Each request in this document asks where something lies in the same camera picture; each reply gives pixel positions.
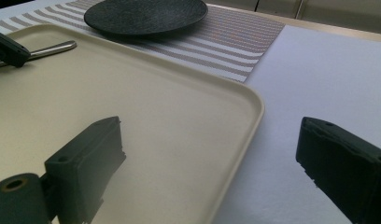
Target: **black plate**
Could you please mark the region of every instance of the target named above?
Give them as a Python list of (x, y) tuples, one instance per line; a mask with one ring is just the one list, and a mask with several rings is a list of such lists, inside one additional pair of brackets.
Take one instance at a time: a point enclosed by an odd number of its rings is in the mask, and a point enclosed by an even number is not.
[(196, 23), (207, 14), (201, 0), (105, 0), (84, 16), (92, 28), (112, 35), (153, 35)]

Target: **table surface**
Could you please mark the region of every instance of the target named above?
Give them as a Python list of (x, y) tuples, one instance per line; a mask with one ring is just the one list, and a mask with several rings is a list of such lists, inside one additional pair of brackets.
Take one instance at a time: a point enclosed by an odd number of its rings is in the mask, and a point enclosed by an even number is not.
[[(63, 2), (0, 9), (0, 20)], [(265, 115), (214, 223), (350, 223), (295, 152), (302, 117), (328, 120), (381, 148), (381, 35), (258, 15), (288, 25), (246, 80)]]

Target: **gray and white striped placemat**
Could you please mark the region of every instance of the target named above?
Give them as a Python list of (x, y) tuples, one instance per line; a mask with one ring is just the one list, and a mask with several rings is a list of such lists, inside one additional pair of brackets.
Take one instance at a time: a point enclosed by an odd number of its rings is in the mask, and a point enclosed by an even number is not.
[[(0, 32), (7, 34), (40, 23), (53, 23), (104, 38), (83, 20), (86, 10), (101, 1), (77, 0), (7, 18), (0, 21)], [(209, 6), (207, 16), (189, 30), (136, 39), (125, 45), (244, 82), (283, 28), (280, 22)]]

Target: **plastic tray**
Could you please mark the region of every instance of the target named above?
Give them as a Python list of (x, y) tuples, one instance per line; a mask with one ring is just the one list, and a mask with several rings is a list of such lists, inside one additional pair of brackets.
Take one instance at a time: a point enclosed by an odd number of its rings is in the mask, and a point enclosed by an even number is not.
[(248, 87), (54, 25), (10, 35), (29, 50), (78, 47), (0, 68), (0, 180), (119, 116), (128, 158), (93, 223), (210, 223), (263, 114)]

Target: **metal rod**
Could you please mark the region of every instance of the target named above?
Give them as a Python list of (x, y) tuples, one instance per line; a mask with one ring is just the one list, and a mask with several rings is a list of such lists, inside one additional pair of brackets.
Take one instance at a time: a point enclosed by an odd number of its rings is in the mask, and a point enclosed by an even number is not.
[[(47, 57), (47, 56), (50, 56), (52, 54), (68, 51), (68, 50), (74, 49), (76, 47), (77, 47), (77, 42), (75, 42), (74, 40), (70, 40), (70, 41), (66, 41), (66, 42), (63, 42), (61, 44), (54, 45), (51, 47), (47, 47), (44, 49), (38, 49), (38, 50), (31, 52), (31, 56), (28, 58), (27, 62), (35, 60), (35, 59)], [(0, 67), (6, 66), (6, 65), (7, 65), (7, 63), (0, 61)]]

